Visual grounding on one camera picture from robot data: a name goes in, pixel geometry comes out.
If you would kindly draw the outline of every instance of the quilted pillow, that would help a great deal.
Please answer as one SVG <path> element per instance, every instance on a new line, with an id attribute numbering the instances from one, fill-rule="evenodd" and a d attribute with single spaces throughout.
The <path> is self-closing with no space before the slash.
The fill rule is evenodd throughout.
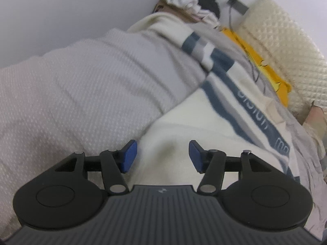
<path id="1" fill-rule="evenodd" d="M 327 63 L 311 38 L 273 0 L 258 0 L 236 31 L 288 81 L 288 109 L 302 124 L 313 100 L 327 112 Z"/>

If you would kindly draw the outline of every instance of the blue stripe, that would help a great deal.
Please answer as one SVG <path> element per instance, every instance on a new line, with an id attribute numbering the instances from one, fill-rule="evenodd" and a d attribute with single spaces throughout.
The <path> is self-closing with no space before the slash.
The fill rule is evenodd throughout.
<path id="1" fill-rule="evenodd" d="M 187 54 L 191 55 L 197 41 L 200 39 L 200 36 L 193 32 L 191 35 L 187 37 L 182 45 L 182 50 Z"/>
<path id="2" fill-rule="evenodd" d="M 296 176 L 293 178 L 297 183 L 300 183 L 301 184 L 301 181 L 300 181 L 300 176 Z"/>
<path id="3" fill-rule="evenodd" d="M 292 171 L 289 167 L 287 167 L 287 171 L 286 171 L 286 175 L 289 176 L 290 178 L 294 178 L 293 174 L 292 174 Z"/>
<path id="4" fill-rule="evenodd" d="M 218 50 L 217 48 L 214 48 L 210 57 L 213 60 L 214 64 L 217 67 L 223 69 L 225 72 L 227 72 L 235 62 L 233 59 L 231 59 L 229 56 L 227 56 L 225 53 Z"/>
<path id="5" fill-rule="evenodd" d="M 262 111 L 260 111 L 249 100 L 249 98 L 239 90 L 239 88 L 234 84 L 234 82 L 228 77 L 226 72 L 221 69 L 221 65 L 219 63 L 217 64 L 214 61 L 212 71 L 232 91 L 236 100 L 239 101 L 240 105 L 246 110 L 246 112 L 252 118 L 254 123 L 266 135 L 269 145 L 273 149 L 275 149 L 279 154 L 289 156 L 290 147 L 288 143 L 282 138 L 281 134 L 275 128 L 275 126 L 264 116 Z"/>
<path id="6" fill-rule="evenodd" d="M 220 102 L 219 98 L 214 92 L 214 89 L 210 82 L 205 81 L 202 85 L 202 89 L 206 93 L 212 108 L 217 112 L 222 118 L 226 119 L 229 121 L 231 126 L 233 127 L 235 133 L 238 136 L 241 136 L 244 140 L 248 141 L 251 144 L 255 144 L 252 139 L 243 131 L 243 129 L 238 125 L 237 121 L 235 118 L 228 113 L 228 111 L 225 110 L 223 107 L 222 103 Z"/>

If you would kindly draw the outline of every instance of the silver screw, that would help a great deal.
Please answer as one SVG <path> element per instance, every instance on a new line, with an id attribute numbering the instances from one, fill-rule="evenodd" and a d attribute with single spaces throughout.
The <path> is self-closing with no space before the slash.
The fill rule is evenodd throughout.
<path id="1" fill-rule="evenodd" d="M 213 193 L 216 191 L 216 187 L 210 184 L 205 184 L 200 187 L 200 190 L 205 193 Z"/>
<path id="2" fill-rule="evenodd" d="M 112 185 L 109 190 L 113 193 L 122 193 L 126 190 L 126 187 L 122 184 Z"/>

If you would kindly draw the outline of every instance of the logo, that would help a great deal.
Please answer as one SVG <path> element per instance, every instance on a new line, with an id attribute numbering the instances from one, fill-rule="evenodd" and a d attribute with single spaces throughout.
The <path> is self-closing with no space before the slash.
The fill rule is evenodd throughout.
<path id="1" fill-rule="evenodd" d="M 162 189 L 158 190 L 158 192 L 165 193 L 165 192 L 168 192 L 168 190 L 166 190 L 165 188 L 162 188 Z"/>

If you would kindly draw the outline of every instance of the yellow pad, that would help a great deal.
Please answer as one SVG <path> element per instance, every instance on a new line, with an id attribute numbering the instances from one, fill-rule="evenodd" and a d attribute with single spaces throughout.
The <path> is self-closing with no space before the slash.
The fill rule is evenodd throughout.
<path id="1" fill-rule="evenodd" d="M 227 28 L 224 28 L 222 32 L 244 50 L 250 60 L 258 67 L 260 72 L 268 78 L 281 103 L 287 107 L 288 93 L 292 90 L 291 85 L 284 81 L 278 74 L 276 74 L 269 65 L 265 64 L 264 59 L 235 32 L 232 32 Z"/>

